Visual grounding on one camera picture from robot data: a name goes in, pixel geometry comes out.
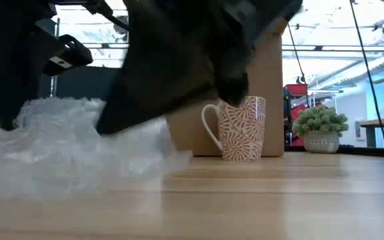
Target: wooden table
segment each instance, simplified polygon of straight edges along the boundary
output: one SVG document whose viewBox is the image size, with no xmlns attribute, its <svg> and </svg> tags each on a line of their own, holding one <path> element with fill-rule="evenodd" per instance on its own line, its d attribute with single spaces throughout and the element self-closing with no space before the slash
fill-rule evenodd
<svg viewBox="0 0 384 240">
<path fill-rule="evenodd" d="M 376 128 L 380 127 L 379 120 L 361 121 L 359 125 L 365 128 L 367 147 L 376 147 Z"/>
<path fill-rule="evenodd" d="M 0 201 L 0 239 L 384 239 L 384 159 L 287 153 L 69 201 Z"/>
</svg>

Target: mug handle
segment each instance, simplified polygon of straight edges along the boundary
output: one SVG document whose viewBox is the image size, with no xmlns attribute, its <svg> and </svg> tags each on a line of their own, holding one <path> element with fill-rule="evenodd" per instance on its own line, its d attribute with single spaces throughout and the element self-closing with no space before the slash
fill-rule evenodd
<svg viewBox="0 0 384 240">
<path fill-rule="evenodd" d="M 220 151 L 223 149 L 223 145 L 221 144 L 221 142 L 214 136 L 214 134 L 211 132 L 210 128 L 208 127 L 208 124 L 207 122 L 205 121 L 205 113 L 207 112 L 208 109 L 212 109 L 214 110 L 214 112 L 216 112 L 217 114 L 217 117 L 220 117 L 220 110 L 219 110 L 219 107 L 216 106 L 216 105 L 213 105 L 213 104 L 208 104 L 207 106 L 205 106 L 201 112 L 201 120 L 203 122 L 203 125 L 204 125 L 204 128 L 205 130 L 207 130 L 208 134 L 210 135 L 210 137 L 212 138 L 212 140 L 214 141 L 214 143 L 216 144 L 216 146 L 220 149 Z"/>
</svg>

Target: coffee mug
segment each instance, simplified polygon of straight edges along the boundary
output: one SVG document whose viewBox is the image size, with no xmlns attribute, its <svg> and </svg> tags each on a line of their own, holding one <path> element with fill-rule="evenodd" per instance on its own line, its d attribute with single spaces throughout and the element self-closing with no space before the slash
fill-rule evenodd
<svg viewBox="0 0 384 240">
<path fill-rule="evenodd" d="M 248 96 L 240 107 L 232 107 L 224 101 L 207 105 L 201 112 L 204 128 L 228 161 L 252 161 L 260 159 L 265 135 L 266 101 L 262 97 Z M 205 113 L 216 112 L 219 139 L 205 121 Z"/>
</svg>

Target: succulent plant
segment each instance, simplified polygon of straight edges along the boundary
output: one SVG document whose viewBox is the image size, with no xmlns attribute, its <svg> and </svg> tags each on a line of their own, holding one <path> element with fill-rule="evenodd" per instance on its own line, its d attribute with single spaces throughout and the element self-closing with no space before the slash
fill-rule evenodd
<svg viewBox="0 0 384 240">
<path fill-rule="evenodd" d="M 320 105 L 301 111 L 299 117 L 293 123 L 293 132 L 299 137 L 310 131 L 336 132 L 341 137 L 342 131 L 349 129 L 346 122 L 347 117 L 344 114 L 337 114 L 334 108 Z"/>
</svg>

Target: bubble wrap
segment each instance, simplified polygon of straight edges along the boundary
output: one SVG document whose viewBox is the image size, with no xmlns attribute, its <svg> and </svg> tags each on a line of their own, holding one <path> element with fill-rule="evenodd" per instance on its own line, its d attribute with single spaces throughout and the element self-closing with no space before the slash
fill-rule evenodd
<svg viewBox="0 0 384 240">
<path fill-rule="evenodd" d="M 94 125 L 103 106 L 85 99 L 26 103 L 18 128 L 0 130 L 0 198 L 101 193 L 186 168 L 191 153 L 176 151 L 164 118 L 101 137 Z"/>
</svg>

